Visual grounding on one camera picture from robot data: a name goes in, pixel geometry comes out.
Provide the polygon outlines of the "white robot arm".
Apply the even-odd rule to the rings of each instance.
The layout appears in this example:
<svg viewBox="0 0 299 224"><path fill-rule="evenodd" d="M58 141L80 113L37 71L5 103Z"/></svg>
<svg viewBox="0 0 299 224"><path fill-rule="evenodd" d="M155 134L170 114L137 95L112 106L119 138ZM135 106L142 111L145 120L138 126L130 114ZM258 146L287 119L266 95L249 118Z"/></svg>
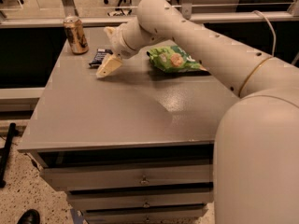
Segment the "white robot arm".
<svg viewBox="0 0 299 224"><path fill-rule="evenodd" d="M185 19L165 0L105 30L122 59L169 39L238 97L214 143L216 224L299 224L299 68Z"/></svg>

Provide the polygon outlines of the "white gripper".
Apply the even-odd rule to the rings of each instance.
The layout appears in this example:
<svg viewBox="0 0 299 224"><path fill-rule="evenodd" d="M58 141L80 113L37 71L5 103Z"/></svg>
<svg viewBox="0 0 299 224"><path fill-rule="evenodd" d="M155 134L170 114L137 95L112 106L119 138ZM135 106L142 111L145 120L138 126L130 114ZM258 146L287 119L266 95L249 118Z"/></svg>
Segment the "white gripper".
<svg viewBox="0 0 299 224"><path fill-rule="evenodd" d="M96 77L107 77L122 66L122 59L129 59L138 53L135 46L137 30L135 28L110 27L104 28L115 54L107 54L96 71Z"/></svg>

